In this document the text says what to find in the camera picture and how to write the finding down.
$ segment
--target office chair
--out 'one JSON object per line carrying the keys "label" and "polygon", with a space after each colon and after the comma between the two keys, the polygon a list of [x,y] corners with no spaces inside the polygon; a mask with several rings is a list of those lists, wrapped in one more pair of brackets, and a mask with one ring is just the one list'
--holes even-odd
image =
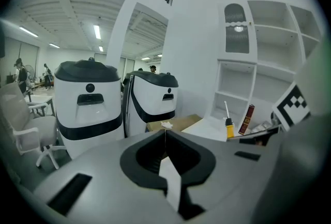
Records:
{"label": "office chair", "polygon": [[56,142],[56,118],[44,116],[32,119],[30,110],[47,107],[46,103],[28,106],[17,83],[10,83],[0,89],[0,115],[6,131],[12,135],[21,155],[33,150],[41,150],[36,166],[40,168],[42,159],[49,155],[55,168],[59,166],[53,151],[65,150],[65,146],[53,146]]}

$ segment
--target cardboard box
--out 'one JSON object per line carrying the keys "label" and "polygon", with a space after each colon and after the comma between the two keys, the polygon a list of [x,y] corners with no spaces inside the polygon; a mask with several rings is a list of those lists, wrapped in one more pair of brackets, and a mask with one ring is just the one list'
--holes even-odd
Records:
{"label": "cardboard box", "polygon": [[192,114],[192,115],[189,115],[186,117],[179,117],[179,118],[173,118],[173,119],[169,119],[169,120],[150,122],[150,123],[147,123],[146,132],[167,129],[167,128],[161,126],[161,122],[167,122],[167,121],[169,121],[173,125],[171,130],[182,131],[185,128],[188,128],[188,127],[192,126],[193,124],[195,124],[196,122],[200,121],[201,119],[202,118],[199,117],[198,115]]}

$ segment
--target yellow bottle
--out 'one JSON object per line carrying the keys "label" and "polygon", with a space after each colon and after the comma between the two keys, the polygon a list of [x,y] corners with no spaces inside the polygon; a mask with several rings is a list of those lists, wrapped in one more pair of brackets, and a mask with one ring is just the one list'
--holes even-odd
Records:
{"label": "yellow bottle", "polygon": [[229,110],[228,110],[228,105],[227,105],[227,102],[224,101],[225,103],[225,108],[227,109],[227,120],[225,121],[225,126],[227,127],[227,135],[228,135],[228,138],[232,138],[234,137],[234,128],[233,128],[233,123],[232,123],[232,120],[231,118],[229,117]]}

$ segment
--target black opening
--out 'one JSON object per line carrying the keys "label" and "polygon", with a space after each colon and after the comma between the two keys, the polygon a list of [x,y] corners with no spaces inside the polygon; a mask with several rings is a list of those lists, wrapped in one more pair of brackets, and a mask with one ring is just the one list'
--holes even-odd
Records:
{"label": "black opening", "polygon": [[241,158],[250,159],[254,161],[258,161],[261,157],[259,154],[249,153],[249,152],[236,152],[234,155],[239,156]]}
{"label": "black opening", "polygon": [[137,185],[163,189],[166,195],[167,181],[158,173],[161,160],[167,154],[182,177],[178,213],[184,219],[190,219],[205,210],[191,201],[187,187],[203,184],[208,179],[216,165],[216,158],[211,151],[173,131],[160,130],[122,153],[122,171]]}
{"label": "black opening", "polygon": [[50,201],[48,206],[66,215],[83,192],[92,177],[78,173],[69,183]]}
{"label": "black opening", "polygon": [[103,103],[102,94],[81,94],[78,96],[77,104],[79,106],[87,106],[90,104]]}
{"label": "black opening", "polygon": [[165,94],[165,95],[163,96],[162,101],[172,100],[173,98],[174,98],[174,95],[173,95],[173,94]]}

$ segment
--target white robot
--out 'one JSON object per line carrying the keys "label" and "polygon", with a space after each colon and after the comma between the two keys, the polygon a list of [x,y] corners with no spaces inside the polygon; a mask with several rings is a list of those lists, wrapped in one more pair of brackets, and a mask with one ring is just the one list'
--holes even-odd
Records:
{"label": "white robot", "polygon": [[122,112],[126,137],[145,132],[149,122],[175,116],[178,82],[170,74],[133,71],[124,80]]}
{"label": "white robot", "polygon": [[72,159],[124,138],[120,77],[100,62],[63,62],[55,72],[57,125]]}

